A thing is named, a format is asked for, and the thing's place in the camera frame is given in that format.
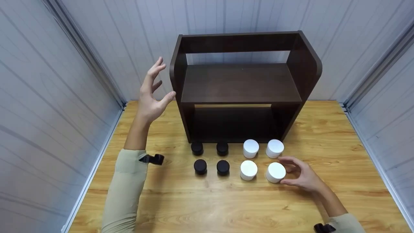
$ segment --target long sleeve shirt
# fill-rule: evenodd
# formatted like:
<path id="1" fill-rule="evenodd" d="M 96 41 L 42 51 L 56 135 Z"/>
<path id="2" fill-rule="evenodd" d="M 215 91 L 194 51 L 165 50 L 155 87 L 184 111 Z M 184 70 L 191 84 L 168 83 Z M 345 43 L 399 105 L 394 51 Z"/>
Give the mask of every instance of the long sleeve shirt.
<path id="1" fill-rule="evenodd" d="M 125 149 L 119 153 L 106 197 L 102 233 L 135 232 L 138 201 L 148 169 L 148 164 L 139 160 L 146 154 L 145 150 Z M 335 233 L 365 233 L 351 214 L 331 217 L 329 224 L 336 229 Z"/>

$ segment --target white wall panel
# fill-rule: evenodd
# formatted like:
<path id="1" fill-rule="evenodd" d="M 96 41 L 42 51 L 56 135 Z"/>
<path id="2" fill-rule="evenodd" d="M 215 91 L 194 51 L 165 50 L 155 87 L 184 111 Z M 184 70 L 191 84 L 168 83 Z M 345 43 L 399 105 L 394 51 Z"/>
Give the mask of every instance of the white wall panel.
<path id="1" fill-rule="evenodd" d="M 311 99 L 344 101 L 413 20 L 411 0 L 62 0 L 126 98 L 167 64 L 178 34 L 303 30 L 323 63 Z M 195 63 L 284 62 L 288 52 L 193 54 Z M 172 90 L 168 72 L 161 98 Z"/>
<path id="2" fill-rule="evenodd" d="M 414 219 L 414 46 L 355 105 L 351 116 L 371 156 Z"/>
<path id="3" fill-rule="evenodd" d="M 60 232 L 119 110 L 41 1 L 0 2 L 0 232 Z"/>

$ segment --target forearm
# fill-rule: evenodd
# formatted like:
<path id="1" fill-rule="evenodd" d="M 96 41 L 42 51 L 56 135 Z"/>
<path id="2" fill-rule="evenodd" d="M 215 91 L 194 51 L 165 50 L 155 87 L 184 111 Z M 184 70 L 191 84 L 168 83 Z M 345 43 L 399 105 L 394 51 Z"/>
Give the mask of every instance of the forearm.
<path id="1" fill-rule="evenodd" d="M 335 232 L 365 233 L 358 220 L 348 213 L 338 196 L 325 183 L 316 193 L 329 216 L 328 224 L 336 229 Z"/>
<path id="2" fill-rule="evenodd" d="M 126 150 L 145 150 L 147 146 L 147 137 L 151 122 L 145 120 L 138 113 L 135 116 L 127 139 L 125 140 L 124 149 Z"/>
<path id="3" fill-rule="evenodd" d="M 121 150 L 106 196 L 102 233 L 133 232 L 138 201 L 147 176 L 148 164 L 139 161 L 144 150 Z"/>
<path id="4" fill-rule="evenodd" d="M 329 217 L 336 217 L 348 213 L 338 196 L 325 183 L 316 191 Z"/>

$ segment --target dark brown shelf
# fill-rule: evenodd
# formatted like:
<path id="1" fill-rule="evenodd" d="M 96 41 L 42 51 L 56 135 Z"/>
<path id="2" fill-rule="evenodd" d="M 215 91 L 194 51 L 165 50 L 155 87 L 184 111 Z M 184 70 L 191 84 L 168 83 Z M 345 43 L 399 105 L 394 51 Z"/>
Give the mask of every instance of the dark brown shelf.
<path id="1" fill-rule="evenodd" d="M 203 143 L 247 139 L 267 143 L 269 138 L 280 138 L 270 107 L 195 108 L 190 133 L 191 141 Z"/>
<path id="2" fill-rule="evenodd" d="M 187 63 L 188 53 L 287 50 L 288 59 L 281 64 Z M 321 73 L 322 63 L 302 31 L 179 35 L 170 64 L 188 142 L 282 141 Z"/>
<path id="3" fill-rule="evenodd" d="M 300 103 L 285 63 L 211 64 L 187 67 L 182 103 Z"/>

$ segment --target white jar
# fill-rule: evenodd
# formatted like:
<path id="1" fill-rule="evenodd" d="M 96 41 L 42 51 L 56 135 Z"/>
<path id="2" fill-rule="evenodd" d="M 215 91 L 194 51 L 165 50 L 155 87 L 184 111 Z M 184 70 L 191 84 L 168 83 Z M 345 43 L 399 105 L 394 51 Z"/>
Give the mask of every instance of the white jar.
<path id="1" fill-rule="evenodd" d="M 258 166 L 255 162 L 246 160 L 240 165 L 240 177 L 243 180 L 252 180 L 258 172 Z"/>
<path id="2" fill-rule="evenodd" d="M 280 163 L 271 163 L 267 167 L 266 179 L 271 183 L 278 183 L 286 175 L 286 169 Z"/>
<path id="3" fill-rule="evenodd" d="M 243 143 L 243 154 L 246 158 L 254 158 L 259 151 L 259 143 L 253 139 L 247 139 Z"/>
<path id="4" fill-rule="evenodd" d="M 284 150 L 284 145 L 277 139 L 272 139 L 267 143 L 266 155 L 269 158 L 277 158 Z"/>

